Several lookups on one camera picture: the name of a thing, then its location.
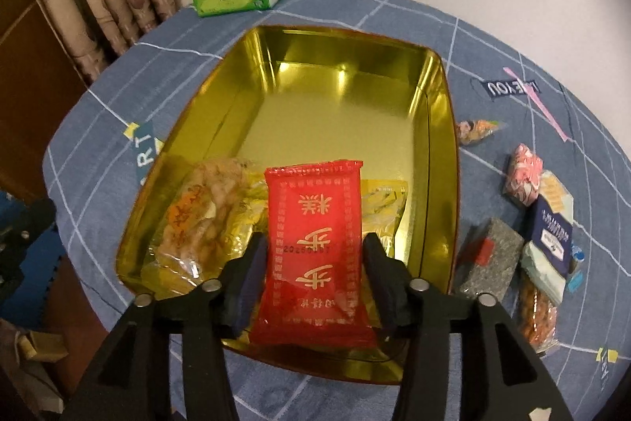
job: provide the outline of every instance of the gray snack package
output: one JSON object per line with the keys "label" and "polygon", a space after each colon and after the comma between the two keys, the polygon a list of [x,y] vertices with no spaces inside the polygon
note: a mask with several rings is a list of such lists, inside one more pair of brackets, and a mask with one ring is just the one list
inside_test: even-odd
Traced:
{"label": "gray snack package", "polygon": [[491,293],[502,301],[524,243],[523,237],[499,218],[481,225],[458,256],[455,292],[469,298]]}

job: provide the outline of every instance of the pink stripe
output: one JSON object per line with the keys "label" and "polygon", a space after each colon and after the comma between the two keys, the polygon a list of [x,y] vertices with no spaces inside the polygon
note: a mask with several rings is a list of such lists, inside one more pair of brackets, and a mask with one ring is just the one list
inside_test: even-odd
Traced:
{"label": "pink stripe", "polygon": [[556,120],[554,119],[554,116],[551,115],[551,113],[548,111],[547,107],[545,107],[543,105],[543,102],[541,102],[541,100],[537,96],[536,92],[534,91],[534,88],[532,88],[532,86],[530,86],[529,84],[525,84],[520,78],[518,78],[518,76],[517,76],[517,74],[515,72],[513,72],[512,70],[509,69],[509,67],[504,67],[504,72],[506,72],[508,75],[510,75],[513,79],[515,79],[519,83],[519,85],[526,92],[526,95],[528,95],[532,99],[532,101],[535,104],[537,104],[537,107],[546,116],[548,121],[551,123],[552,127],[554,127],[554,129],[556,129],[556,132],[558,132],[558,135],[561,137],[561,139],[564,142],[566,142],[568,140],[568,137],[566,136],[566,133],[563,132],[563,129],[561,129],[561,126],[559,126],[559,124],[556,122]]}

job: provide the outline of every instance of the wooden cabinet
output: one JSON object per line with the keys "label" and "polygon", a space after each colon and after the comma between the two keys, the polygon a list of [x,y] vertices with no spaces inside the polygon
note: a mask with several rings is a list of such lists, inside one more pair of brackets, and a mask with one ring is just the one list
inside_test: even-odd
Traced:
{"label": "wooden cabinet", "polygon": [[46,146],[85,91],[36,0],[0,0],[0,189],[46,196]]}

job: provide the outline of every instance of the brown wooden furniture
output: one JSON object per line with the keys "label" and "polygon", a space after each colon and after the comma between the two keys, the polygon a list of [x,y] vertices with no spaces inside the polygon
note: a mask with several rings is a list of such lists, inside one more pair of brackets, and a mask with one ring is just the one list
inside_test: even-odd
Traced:
{"label": "brown wooden furniture", "polygon": [[0,0],[0,190],[46,196],[46,146],[85,91],[36,0]]}
{"label": "brown wooden furniture", "polygon": [[43,313],[48,332],[64,336],[67,357],[47,365],[57,387],[70,397],[107,331],[90,307],[70,260],[63,257],[50,286]]}

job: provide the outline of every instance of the table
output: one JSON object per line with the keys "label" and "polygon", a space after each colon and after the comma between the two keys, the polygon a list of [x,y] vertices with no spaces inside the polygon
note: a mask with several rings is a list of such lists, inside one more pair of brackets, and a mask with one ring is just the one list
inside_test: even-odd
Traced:
{"label": "table", "polygon": [[[523,142],[541,156],[575,199],[573,240],[586,254],[585,281],[558,312],[560,348],[544,358],[570,410],[589,421],[629,366],[631,338],[631,173],[628,157],[570,91],[533,61],[456,17],[411,0],[280,0],[266,12],[198,18],[184,7],[108,67],[70,111],[48,147],[43,171],[58,226],[84,291],[106,329],[132,299],[114,272],[125,222],[138,192],[130,122],[153,122],[166,139],[201,82],[241,34],[257,24],[313,24],[374,32],[433,48],[444,59],[457,120],[486,118],[507,127],[460,149],[458,246],[491,216],[513,227],[523,210],[501,196],[510,153]],[[563,143],[524,95],[491,98],[485,81],[509,67],[534,80],[540,98],[570,137]],[[514,280],[504,298],[515,311]],[[452,336],[448,419],[457,419],[458,338]],[[618,352],[601,380],[600,348]],[[172,401],[184,412],[181,346],[171,347]],[[244,421],[390,419],[398,388],[332,382],[226,353]]]}

